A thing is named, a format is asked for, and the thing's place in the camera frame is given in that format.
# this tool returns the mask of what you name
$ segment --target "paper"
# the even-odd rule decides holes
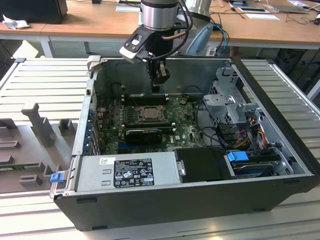
[[[116,12],[131,12],[131,13],[139,13],[140,7],[131,7],[131,6],[117,6],[115,8]]]
[[[303,2],[300,1],[293,1],[293,0],[288,0],[289,3],[292,3],[293,5],[297,7],[309,7],[307,4],[304,4]]]
[[[6,25],[7,28],[13,29],[13,30],[30,27],[30,25],[25,20],[13,20],[6,17],[5,15],[3,15],[2,23]]]
[[[250,19],[280,20],[275,15],[269,15],[269,14],[246,13],[245,15],[247,15],[248,18],[250,18]]]

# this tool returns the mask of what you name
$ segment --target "blue latch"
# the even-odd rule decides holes
[[[53,173],[51,174],[50,182],[51,183],[63,183],[64,182],[64,173]]]
[[[227,154],[227,157],[230,162],[238,162],[238,161],[248,161],[248,155],[245,151],[232,151]]]

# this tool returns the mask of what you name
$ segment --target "computer case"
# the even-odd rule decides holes
[[[3,15],[14,20],[60,24],[67,14],[66,0],[2,0],[0,5]]]

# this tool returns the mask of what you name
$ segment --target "yellow wire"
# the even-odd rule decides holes
[[[246,144],[249,141],[249,138],[247,137],[245,140],[243,140],[242,142],[240,142],[237,146],[235,146],[234,148],[239,148],[241,146],[243,146],[244,144]]]

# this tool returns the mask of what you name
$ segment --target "document on desk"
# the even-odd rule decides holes
[[[131,6],[117,6],[115,8],[116,12],[131,12],[131,13],[139,13],[140,7],[131,7]]]
[[[250,19],[280,20],[275,15],[269,15],[269,14],[246,13],[245,15],[247,15],[248,18],[250,18]]]

